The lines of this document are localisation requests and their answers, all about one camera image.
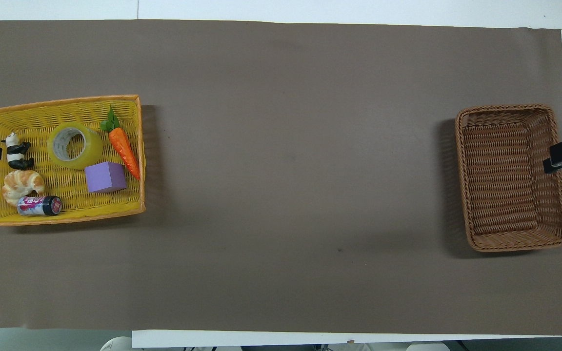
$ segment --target tape roll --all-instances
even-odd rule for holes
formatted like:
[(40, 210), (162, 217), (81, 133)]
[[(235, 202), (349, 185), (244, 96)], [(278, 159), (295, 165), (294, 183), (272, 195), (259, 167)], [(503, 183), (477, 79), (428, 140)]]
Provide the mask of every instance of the tape roll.
[[(81, 153), (71, 158), (66, 150), (74, 136), (84, 138), (84, 147)], [(100, 135), (78, 122), (62, 123), (56, 127), (49, 136), (47, 151), (54, 164), (58, 166), (84, 169), (96, 164), (103, 153), (103, 141)]]

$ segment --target croissant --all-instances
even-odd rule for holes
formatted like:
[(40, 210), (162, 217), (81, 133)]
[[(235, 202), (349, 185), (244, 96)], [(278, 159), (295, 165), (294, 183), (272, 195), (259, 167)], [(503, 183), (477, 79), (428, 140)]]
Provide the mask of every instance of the croissant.
[(34, 171), (13, 171), (4, 179), (1, 195), (8, 204), (16, 207), (19, 199), (32, 191), (36, 191), (38, 196), (44, 195), (45, 184), (40, 174)]

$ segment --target brown paper backdrop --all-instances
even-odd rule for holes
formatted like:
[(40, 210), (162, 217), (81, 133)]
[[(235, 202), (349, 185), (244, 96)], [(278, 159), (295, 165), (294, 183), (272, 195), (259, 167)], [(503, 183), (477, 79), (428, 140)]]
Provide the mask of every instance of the brown paper backdrop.
[(562, 136), (559, 31), (0, 22), (0, 107), (131, 93), (147, 213), (0, 229), (0, 327), (562, 335), (562, 247), (472, 251), (453, 141)]

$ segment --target can lid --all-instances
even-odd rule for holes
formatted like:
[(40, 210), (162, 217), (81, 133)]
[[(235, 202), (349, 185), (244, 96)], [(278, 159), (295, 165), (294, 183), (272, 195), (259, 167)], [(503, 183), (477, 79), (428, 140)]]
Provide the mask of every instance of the can lid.
[(62, 200), (58, 196), (45, 196), (42, 210), (45, 215), (57, 215), (62, 211)]

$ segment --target purple foam cube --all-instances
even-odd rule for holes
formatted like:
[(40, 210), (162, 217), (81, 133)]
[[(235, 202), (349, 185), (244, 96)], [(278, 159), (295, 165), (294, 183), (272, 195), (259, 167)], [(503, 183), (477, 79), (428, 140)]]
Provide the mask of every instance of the purple foam cube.
[(111, 193), (127, 187), (122, 164), (103, 162), (84, 169), (86, 185), (91, 193)]

